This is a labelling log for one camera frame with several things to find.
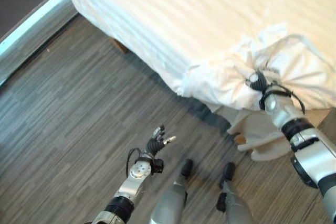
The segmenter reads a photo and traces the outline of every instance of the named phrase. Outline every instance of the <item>wooden bed leg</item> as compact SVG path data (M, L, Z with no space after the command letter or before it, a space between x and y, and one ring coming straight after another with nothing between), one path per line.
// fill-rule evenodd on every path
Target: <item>wooden bed leg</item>
M120 43L116 39L110 38L110 40L115 45L115 47L117 47L119 51L121 51L123 54L127 54L130 51L126 46L124 46L122 43Z

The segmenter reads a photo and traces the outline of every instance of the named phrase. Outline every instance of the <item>crumpled sheet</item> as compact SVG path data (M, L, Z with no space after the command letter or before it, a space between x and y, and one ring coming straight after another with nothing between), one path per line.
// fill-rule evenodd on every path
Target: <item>crumpled sheet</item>
M281 42L282 49L275 52L276 46L279 45L280 39L287 35L287 27L285 23L277 24L263 30L259 34L259 40L252 38L244 38L231 49L233 54L273 54L272 57L293 57L302 54L305 50L314 55L319 60L323 58L319 55L318 50L302 36L293 36L286 41ZM292 88L296 93L296 88L285 83L285 86ZM312 96L319 95L318 89L312 90ZM217 107L208 104L212 110L223 116L230 124L231 128L227 131L229 134L240 133L235 140L239 144L239 151L251 151L251 158L255 161L269 161L279 158L290 149L289 142L284 135L273 125L270 117L265 111L252 111L247 109L236 110L227 106ZM322 120L328 115L330 110L310 110L306 112L307 119L317 127Z

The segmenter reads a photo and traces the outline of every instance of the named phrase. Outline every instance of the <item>bed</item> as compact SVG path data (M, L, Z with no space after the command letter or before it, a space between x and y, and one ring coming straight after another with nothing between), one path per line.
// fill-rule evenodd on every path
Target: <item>bed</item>
M318 125L335 106L332 0L72 0L122 51L136 53L178 95L195 97L231 123L241 151L266 161L290 148L260 111L260 94L245 80L262 62L258 52L290 33L315 45L270 63L303 100Z

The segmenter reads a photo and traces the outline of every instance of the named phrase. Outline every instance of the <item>gray wooden floor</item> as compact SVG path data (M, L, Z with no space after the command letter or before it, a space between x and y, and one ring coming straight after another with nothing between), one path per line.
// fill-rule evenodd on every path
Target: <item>gray wooden floor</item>
M177 97L133 54L122 55L84 18L0 93L0 224L82 224L125 179L125 159L164 123L178 140L159 153L157 175L129 223L146 223L186 158L195 161L183 224L225 223L215 210L226 162L257 223L329 223L317 190L289 156L267 163L236 150L228 123L200 102ZM335 110L322 129L335 139Z

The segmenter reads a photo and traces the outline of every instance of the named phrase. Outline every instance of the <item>robotic hand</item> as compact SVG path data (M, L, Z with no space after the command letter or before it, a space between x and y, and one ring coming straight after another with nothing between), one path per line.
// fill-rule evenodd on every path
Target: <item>robotic hand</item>
M262 92L260 108L289 141L295 170L306 185L320 189L324 207L336 224L336 146L309 123L304 104L281 85L276 71L258 69L247 84ZM301 109L294 106L291 97L299 101Z
M155 159L156 154L176 139L175 136L164 139L163 135L164 126L162 125L153 132L144 151L135 148L129 152L126 180L92 224L126 224L129 221L134 208L141 200L142 192L146 190L149 178L154 173L163 171L163 161ZM129 159L134 151L139 152L139 158L128 172Z

